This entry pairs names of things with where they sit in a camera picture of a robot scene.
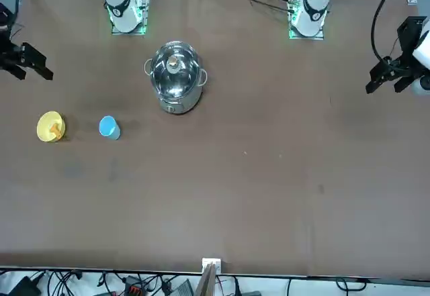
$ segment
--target wire bundle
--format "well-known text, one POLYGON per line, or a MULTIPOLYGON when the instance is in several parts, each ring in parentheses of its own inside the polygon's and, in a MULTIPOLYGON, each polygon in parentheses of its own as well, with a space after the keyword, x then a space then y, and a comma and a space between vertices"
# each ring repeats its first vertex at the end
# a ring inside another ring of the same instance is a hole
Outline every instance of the wire bundle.
POLYGON ((72 276, 76 276, 78 279, 80 279, 82 276, 79 276, 79 273, 76 273, 74 271, 69 271, 65 275, 63 275, 62 272, 53 271, 48 279, 48 290, 47 290, 48 296, 51 296, 50 285, 51 285, 51 279, 54 275, 56 275, 58 279, 58 283, 56 284, 54 291, 52 292, 52 296, 65 296, 65 295, 75 296, 75 294, 73 294, 73 292, 67 285, 67 282, 70 280, 72 276))

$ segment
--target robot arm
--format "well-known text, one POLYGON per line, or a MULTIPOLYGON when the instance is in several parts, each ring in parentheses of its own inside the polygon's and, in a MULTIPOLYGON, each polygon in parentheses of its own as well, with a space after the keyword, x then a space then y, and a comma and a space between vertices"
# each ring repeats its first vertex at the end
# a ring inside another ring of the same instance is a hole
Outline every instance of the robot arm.
POLYGON ((370 71, 367 93, 373 93, 383 83, 399 79, 394 84, 397 93, 412 85, 419 95, 430 94, 430 23, 425 16, 410 16, 397 29, 402 54, 392 59, 386 56, 370 71))
POLYGON ((142 22, 142 0, 105 0, 107 10, 115 28, 122 32, 131 32, 142 22))
POLYGON ((300 34, 313 37, 320 32, 330 0, 299 0, 300 8, 292 25, 300 34))

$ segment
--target brown table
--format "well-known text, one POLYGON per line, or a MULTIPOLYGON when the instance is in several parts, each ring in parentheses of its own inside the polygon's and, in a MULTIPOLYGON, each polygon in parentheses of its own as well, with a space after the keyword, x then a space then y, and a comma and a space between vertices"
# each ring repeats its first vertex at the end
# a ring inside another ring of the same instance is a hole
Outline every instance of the brown table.
MULTIPOLYGON (((246 0, 154 0, 146 38, 111 36, 103 0, 24 0, 16 40, 54 80, 0 73, 1 263, 199 271, 220 257, 230 273, 428 278, 430 100, 366 95, 379 1, 333 0, 315 42, 246 0), (142 71, 169 40, 209 74, 180 116, 142 71), (35 133, 48 110, 67 119, 57 144, 35 133), (107 114, 116 142, 98 134, 107 114)), ((381 54, 414 12, 388 0, 381 54)))

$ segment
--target plastic cup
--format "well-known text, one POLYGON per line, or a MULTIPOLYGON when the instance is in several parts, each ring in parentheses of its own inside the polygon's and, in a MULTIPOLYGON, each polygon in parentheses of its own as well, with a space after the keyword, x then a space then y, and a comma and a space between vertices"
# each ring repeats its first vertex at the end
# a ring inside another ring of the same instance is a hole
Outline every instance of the plastic cup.
POLYGON ((117 140, 121 135, 121 130, 112 116, 105 116, 99 124, 99 132, 102 136, 111 140, 117 140))

